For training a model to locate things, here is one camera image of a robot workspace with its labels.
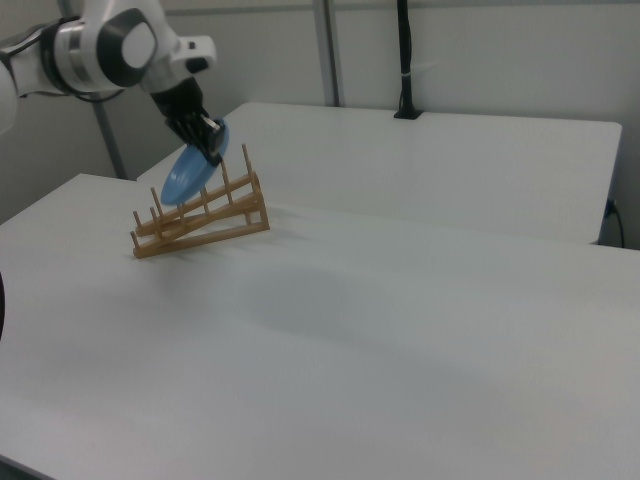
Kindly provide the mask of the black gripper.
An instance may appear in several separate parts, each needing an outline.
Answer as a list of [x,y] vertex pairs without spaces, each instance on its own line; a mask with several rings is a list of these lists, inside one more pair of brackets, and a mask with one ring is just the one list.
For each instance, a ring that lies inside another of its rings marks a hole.
[[196,147],[213,167],[226,152],[226,122],[207,117],[203,93],[195,78],[150,94],[166,125],[187,145]]

